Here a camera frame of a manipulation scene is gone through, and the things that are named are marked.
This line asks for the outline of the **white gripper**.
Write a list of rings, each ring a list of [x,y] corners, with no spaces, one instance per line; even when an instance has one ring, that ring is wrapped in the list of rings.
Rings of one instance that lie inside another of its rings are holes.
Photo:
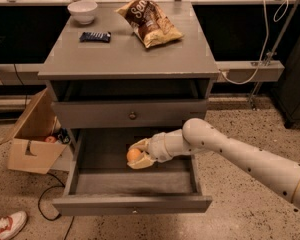
[[[129,149],[139,149],[141,152],[147,151],[150,155],[142,153],[140,158],[129,162],[128,166],[132,169],[144,169],[151,167],[155,161],[164,163],[172,159],[165,146],[164,133],[156,134],[150,139],[144,138],[132,144]]]

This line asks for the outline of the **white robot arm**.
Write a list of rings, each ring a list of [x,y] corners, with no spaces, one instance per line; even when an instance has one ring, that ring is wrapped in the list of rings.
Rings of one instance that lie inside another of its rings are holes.
[[[131,145],[127,165],[143,169],[205,150],[220,154],[300,209],[300,163],[230,138],[203,119],[189,119],[178,130],[155,134]]]

